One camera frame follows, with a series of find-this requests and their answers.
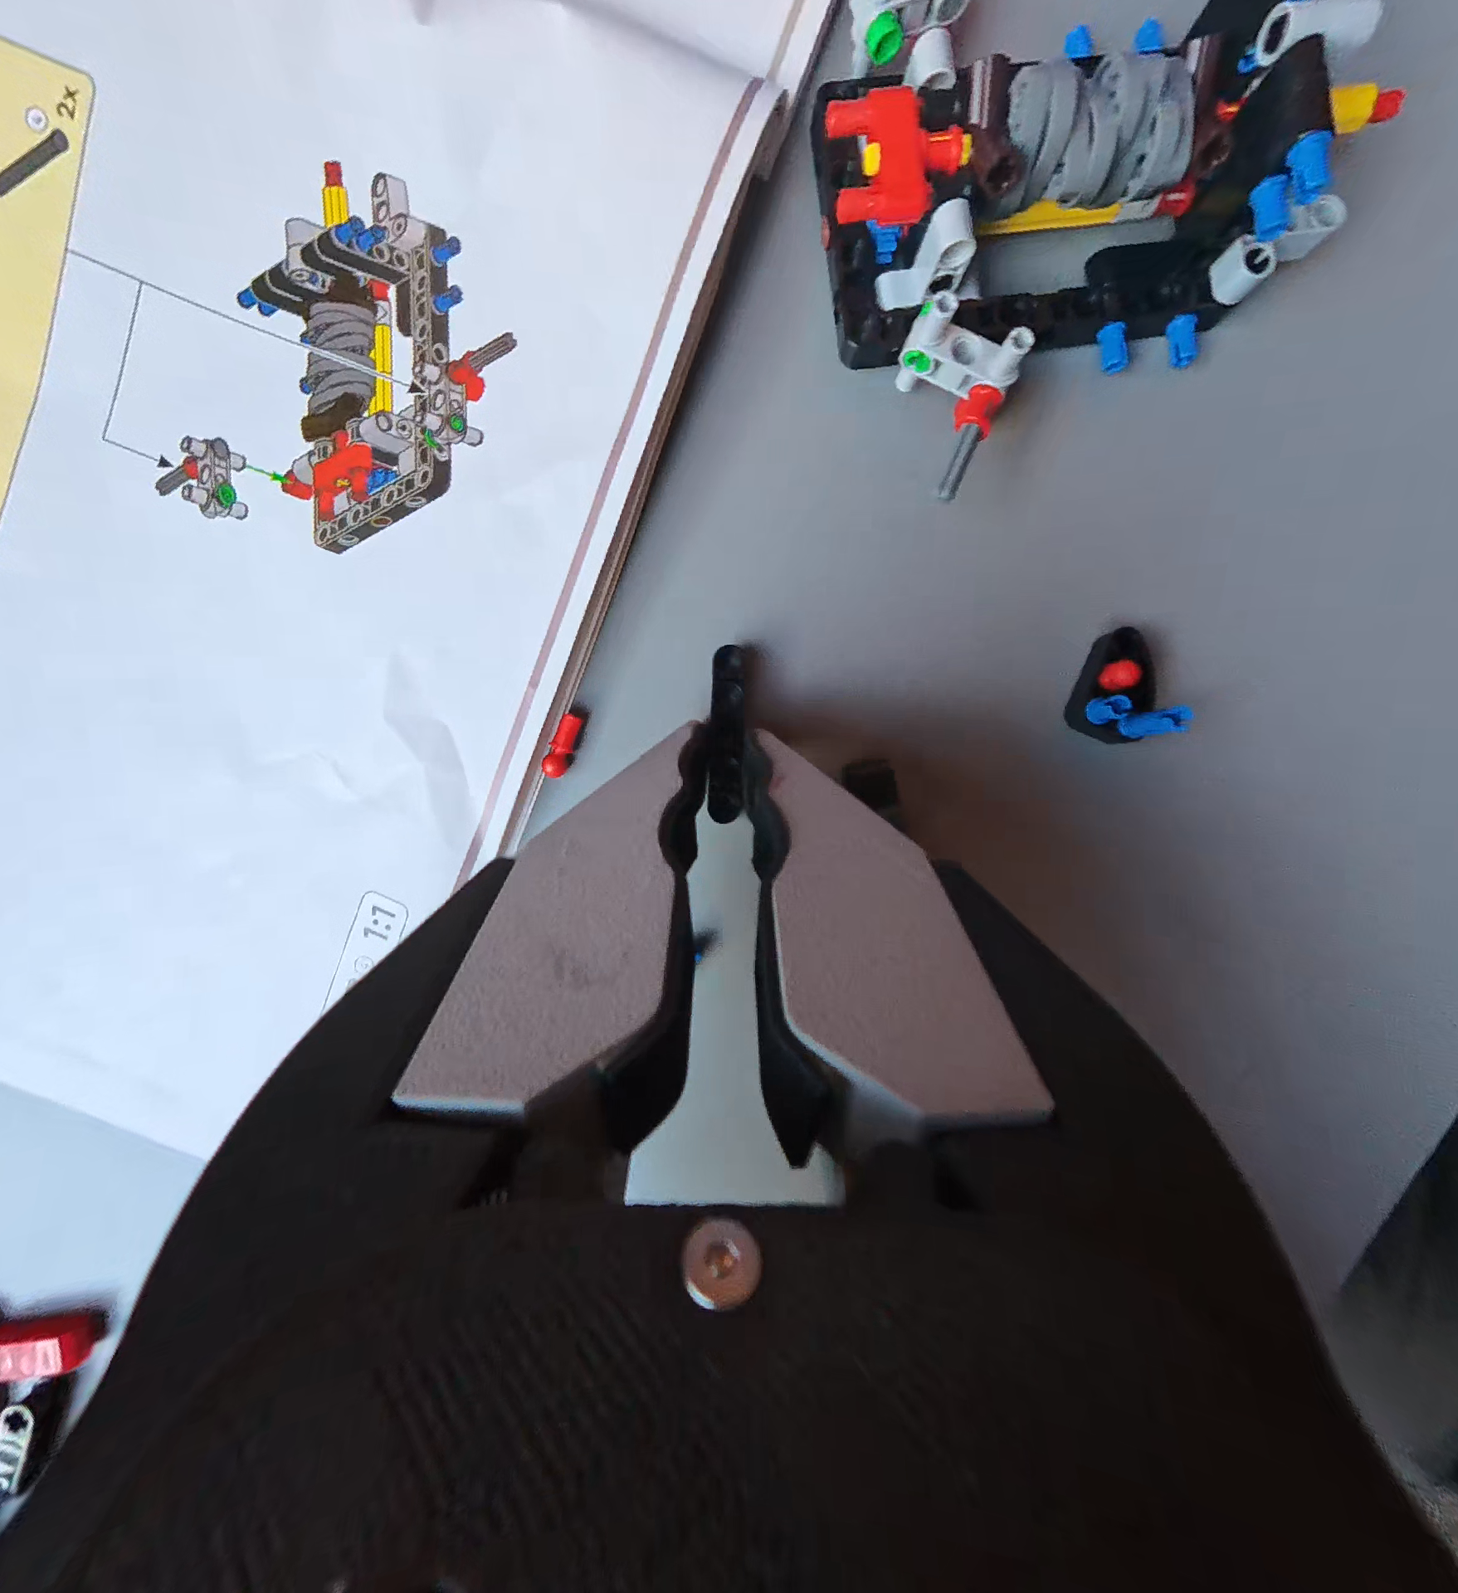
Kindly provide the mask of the lego instruction booklet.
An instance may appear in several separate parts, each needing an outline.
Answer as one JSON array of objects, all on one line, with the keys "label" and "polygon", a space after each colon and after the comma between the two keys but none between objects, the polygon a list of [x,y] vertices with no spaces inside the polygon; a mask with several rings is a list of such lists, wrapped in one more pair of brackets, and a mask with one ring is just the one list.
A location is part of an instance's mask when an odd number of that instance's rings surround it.
[{"label": "lego instruction booklet", "polygon": [[520,825],[832,4],[0,2],[0,1085],[211,1153]]}]

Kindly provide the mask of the black lego piece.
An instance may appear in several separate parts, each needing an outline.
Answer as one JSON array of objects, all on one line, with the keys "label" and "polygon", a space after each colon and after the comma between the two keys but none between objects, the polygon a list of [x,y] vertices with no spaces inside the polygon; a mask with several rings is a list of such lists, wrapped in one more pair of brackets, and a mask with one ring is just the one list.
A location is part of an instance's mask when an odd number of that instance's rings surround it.
[{"label": "black lego piece", "polygon": [[[1143,685],[1126,695],[1099,695],[1096,677],[1111,661],[1128,658],[1145,668]],[[1066,728],[1108,747],[1135,747],[1187,733],[1193,708],[1160,700],[1156,660],[1148,638],[1135,626],[1116,626],[1089,648],[1061,710]]]}]

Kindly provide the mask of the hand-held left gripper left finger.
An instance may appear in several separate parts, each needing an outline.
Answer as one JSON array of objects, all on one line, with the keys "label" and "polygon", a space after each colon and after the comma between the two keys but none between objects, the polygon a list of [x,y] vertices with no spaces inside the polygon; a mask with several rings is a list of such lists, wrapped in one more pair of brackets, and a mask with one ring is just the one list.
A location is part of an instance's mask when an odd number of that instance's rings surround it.
[{"label": "hand-held left gripper left finger", "polygon": [[525,842],[391,1103],[540,1128],[589,1102],[612,1150],[649,1138],[686,1076],[696,814],[688,722]]}]

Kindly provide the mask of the long black lego beam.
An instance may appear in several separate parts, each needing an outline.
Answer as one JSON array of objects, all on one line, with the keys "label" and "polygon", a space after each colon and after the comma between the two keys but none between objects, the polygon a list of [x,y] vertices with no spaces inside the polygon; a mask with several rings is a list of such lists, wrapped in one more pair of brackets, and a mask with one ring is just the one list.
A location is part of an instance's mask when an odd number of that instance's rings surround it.
[{"label": "long black lego beam", "polygon": [[746,720],[746,653],[736,645],[714,651],[706,722],[706,814],[718,825],[736,822],[753,800],[758,750]]}]

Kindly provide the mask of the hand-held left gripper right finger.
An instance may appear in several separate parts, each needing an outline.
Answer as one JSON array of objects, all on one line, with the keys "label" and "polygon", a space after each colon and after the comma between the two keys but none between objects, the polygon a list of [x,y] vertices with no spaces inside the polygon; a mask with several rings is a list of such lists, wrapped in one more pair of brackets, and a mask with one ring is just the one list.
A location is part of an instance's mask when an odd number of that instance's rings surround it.
[{"label": "hand-held left gripper right finger", "polygon": [[925,852],[768,733],[746,743],[758,1075],[778,1150],[882,1145],[1054,1113]]}]

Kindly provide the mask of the partly built lego assembly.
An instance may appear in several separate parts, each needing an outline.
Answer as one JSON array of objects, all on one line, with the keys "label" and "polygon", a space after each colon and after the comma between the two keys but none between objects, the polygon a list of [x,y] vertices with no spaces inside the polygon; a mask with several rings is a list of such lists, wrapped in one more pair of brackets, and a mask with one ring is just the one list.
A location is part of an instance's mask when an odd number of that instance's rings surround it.
[{"label": "partly built lego assembly", "polygon": [[944,504],[1036,350],[1123,374],[1190,367],[1275,270],[1347,221],[1334,148],[1404,93],[1341,79],[1376,2],[1207,4],[1168,44],[1084,26],[1058,56],[957,62],[966,4],[847,4],[853,74],[818,89],[812,149],[837,349],[952,409]]}]

